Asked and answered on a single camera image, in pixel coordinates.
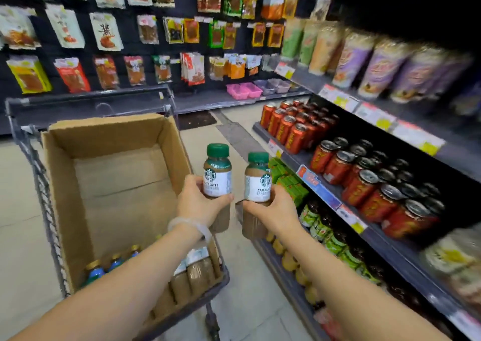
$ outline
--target floor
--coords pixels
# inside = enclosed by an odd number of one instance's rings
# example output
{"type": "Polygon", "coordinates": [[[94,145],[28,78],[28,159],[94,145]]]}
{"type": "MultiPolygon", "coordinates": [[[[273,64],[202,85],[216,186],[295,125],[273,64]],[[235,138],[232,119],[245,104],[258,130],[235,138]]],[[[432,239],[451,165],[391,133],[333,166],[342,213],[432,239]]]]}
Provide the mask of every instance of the floor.
{"type": "MultiPolygon", "coordinates": [[[[238,122],[253,137],[262,103],[222,109],[217,125],[225,118],[238,122]]],[[[181,132],[196,174],[202,174],[208,143],[228,143],[216,125],[181,132]]],[[[57,277],[45,236],[31,168],[11,141],[0,142],[0,341],[7,340],[61,301],[57,277]]],[[[231,147],[235,200],[244,195],[246,162],[231,147]]],[[[213,300],[222,341],[312,341],[282,294],[274,278],[250,242],[241,234],[232,206],[229,229],[217,235],[230,283],[213,300]]],[[[203,320],[205,308],[190,315],[159,339],[208,340],[203,320]]]]}

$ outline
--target green bottle cap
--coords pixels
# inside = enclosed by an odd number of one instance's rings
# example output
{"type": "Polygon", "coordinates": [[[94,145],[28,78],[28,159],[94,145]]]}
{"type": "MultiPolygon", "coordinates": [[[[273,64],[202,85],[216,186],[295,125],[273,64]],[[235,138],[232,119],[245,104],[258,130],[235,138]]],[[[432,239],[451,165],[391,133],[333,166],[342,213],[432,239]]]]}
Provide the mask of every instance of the green bottle cap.
{"type": "Polygon", "coordinates": [[[268,163],[269,154],[267,152],[249,152],[249,155],[247,156],[247,160],[249,160],[249,162],[268,163]]]}
{"type": "Polygon", "coordinates": [[[225,143],[209,143],[207,155],[211,157],[229,157],[229,145],[225,143]]]}

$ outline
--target white wristband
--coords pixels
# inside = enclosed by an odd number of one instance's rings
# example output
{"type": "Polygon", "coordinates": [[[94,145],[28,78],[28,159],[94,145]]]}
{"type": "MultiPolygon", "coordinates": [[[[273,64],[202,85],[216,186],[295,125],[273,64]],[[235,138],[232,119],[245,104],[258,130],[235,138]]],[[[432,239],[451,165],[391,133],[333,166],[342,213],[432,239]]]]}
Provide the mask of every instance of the white wristband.
{"type": "Polygon", "coordinates": [[[204,226],[203,224],[199,224],[197,222],[194,222],[189,218],[183,218],[183,217],[174,218],[172,221],[169,222],[169,224],[167,226],[167,232],[172,231],[172,229],[175,227],[175,225],[177,225],[179,223],[188,223],[191,226],[194,226],[202,235],[204,235],[205,241],[207,243],[210,242],[210,240],[212,238],[212,233],[211,233],[211,231],[209,231],[208,227],[204,226]]]}

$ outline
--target forearm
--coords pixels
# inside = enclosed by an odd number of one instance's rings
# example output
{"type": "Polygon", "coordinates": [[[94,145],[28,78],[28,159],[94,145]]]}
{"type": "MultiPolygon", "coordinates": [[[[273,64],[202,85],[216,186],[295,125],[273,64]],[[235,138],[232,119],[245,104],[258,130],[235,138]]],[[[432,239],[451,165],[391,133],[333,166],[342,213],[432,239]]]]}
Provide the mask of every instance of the forearm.
{"type": "Polygon", "coordinates": [[[11,341],[131,340],[200,238],[196,228],[178,224],[138,256],[59,303],[11,341]]]}
{"type": "Polygon", "coordinates": [[[280,241],[299,261],[349,339],[448,340],[427,320],[358,276],[301,227],[280,234],[280,241]]]}

